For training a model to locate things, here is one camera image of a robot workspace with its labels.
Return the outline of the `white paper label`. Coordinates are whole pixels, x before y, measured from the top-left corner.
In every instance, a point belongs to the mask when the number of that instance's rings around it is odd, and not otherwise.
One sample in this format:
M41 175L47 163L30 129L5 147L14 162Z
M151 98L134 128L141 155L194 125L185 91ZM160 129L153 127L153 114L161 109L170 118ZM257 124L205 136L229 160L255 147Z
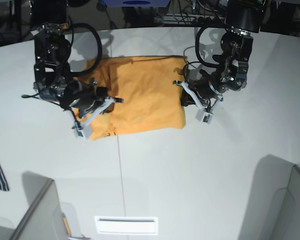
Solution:
M157 217L95 216L94 221L98 234L156 236L159 233Z

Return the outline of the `grey bin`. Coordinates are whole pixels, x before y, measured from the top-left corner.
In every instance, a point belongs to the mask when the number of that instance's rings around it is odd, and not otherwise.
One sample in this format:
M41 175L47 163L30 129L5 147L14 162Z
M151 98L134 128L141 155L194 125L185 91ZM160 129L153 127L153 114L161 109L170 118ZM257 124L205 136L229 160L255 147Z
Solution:
M298 165L256 171L238 239L300 240Z
M60 202L54 180L48 178L17 226L0 217L0 240L89 240L80 229L75 207Z

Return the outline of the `yellow-orange T-shirt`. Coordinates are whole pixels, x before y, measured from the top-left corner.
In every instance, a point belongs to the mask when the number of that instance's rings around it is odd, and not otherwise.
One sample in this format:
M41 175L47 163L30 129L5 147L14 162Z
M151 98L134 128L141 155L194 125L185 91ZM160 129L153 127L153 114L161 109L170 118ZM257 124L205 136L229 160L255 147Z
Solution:
M132 56L101 60L89 75L79 77L106 87L108 95L123 99L113 111L98 115L90 124L91 140L158 129L182 129L186 125L181 105L183 89L174 81L184 81L183 56Z

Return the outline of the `aluminium frame rail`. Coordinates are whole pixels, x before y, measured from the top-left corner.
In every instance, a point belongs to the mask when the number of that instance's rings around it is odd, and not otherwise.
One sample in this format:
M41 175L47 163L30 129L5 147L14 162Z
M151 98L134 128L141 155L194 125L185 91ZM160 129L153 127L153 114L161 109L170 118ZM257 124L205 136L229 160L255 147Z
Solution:
M156 16L153 20L155 24L160 26L202 26L203 24L221 24L221 19L216 16L196 15L196 14L175 14L169 13L164 16Z

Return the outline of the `grey bin left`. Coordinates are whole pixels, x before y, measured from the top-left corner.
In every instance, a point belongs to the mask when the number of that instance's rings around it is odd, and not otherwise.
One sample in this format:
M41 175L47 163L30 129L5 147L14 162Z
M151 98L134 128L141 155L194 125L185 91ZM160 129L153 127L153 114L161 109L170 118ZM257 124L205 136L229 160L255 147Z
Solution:
M17 226L0 217L0 240L89 240L80 229L75 207L60 202L54 180L48 178Z

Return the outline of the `grey bin right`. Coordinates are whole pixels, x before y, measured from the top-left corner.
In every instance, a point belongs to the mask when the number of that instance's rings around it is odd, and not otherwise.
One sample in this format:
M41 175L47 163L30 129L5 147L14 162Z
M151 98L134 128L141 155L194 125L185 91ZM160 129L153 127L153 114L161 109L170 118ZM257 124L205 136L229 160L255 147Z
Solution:
M238 239L300 240L298 165L256 171Z

